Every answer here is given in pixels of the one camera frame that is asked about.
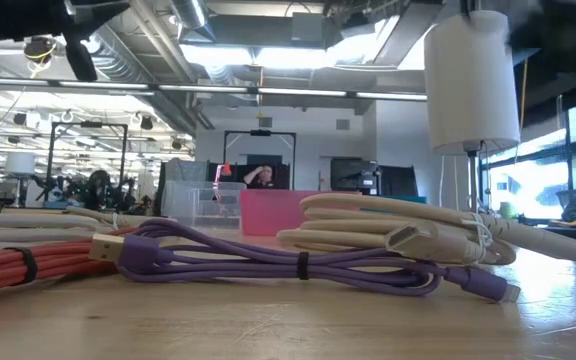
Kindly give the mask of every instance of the table surface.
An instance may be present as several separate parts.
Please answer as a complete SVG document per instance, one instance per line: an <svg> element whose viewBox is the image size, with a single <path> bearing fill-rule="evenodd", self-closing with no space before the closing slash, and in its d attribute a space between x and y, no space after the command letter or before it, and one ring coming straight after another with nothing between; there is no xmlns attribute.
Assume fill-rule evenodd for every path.
<svg viewBox="0 0 576 360"><path fill-rule="evenodd" d="M576 359L576 264L522 251L495 271L517 304L445 282L424 298L323 280L45 282L0 292L0 359Z"/></svg>

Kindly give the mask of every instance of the pink storage box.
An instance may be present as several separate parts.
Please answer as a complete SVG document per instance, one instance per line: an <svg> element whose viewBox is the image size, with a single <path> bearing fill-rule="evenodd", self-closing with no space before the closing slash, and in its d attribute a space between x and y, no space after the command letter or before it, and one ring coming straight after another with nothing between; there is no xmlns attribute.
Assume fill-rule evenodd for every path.
<svg viewBox="0 0 576 360"><path fill-rule="evenodd" d="M241 227L244 235L275 236L306 221L299 202L320 191L241 190Z"/></svg>

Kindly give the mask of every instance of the black cable tie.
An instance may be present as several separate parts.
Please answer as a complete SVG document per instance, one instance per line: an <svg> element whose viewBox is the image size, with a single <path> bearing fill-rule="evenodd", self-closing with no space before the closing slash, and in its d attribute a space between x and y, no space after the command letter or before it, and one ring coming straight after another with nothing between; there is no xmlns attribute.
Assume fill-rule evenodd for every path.
<svg viewBox="0 0 576 360"><path fill-rule="evenodd" d="M24 264L26 265L27 268L26 275L24 275L24 279L20 283L13 284L11 286L24 285L35 281L35 278L37 278L37 271L38 271L37 261L35 261L35 257L32 255L30 249L23 247L7 247L4 248L4 250L19 251L21 255L23 255L24 257Z"/></svg>
<svg viewBox="0 0 576 360"><path fill-rule="evenodd" d="M310 255L307 251L302 251L299 253L297 258L297 277L299 280L308 280L308 256Z"/></svg>

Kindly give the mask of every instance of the red coiled cable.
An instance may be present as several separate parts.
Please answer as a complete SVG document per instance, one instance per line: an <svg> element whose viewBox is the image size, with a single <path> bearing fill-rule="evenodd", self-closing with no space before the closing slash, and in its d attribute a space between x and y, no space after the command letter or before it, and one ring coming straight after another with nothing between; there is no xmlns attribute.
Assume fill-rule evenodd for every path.
<svg viewBox="0 0 576 360"><path fill-rule="evenodd" d="M120 229L110 232L109 235L124 235L135 229ZM71 274L94 275L112 272L112 263L88 259L91 242L92 239L83 239L29 248L37 263L35 280ZM0 289L23 282L27 271L28 267L21 252L0 250Z"/></svg>

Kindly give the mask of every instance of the person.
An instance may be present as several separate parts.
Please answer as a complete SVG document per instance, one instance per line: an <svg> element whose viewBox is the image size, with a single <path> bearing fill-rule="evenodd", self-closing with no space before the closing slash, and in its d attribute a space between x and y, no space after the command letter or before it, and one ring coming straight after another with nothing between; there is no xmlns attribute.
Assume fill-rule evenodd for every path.
<svg viewBox="0 0 576 360"><path fill-rule="evenodd" d="M248 189L272 189L272 168L268 165L260 166L244 176L244 182Z"/></svg>

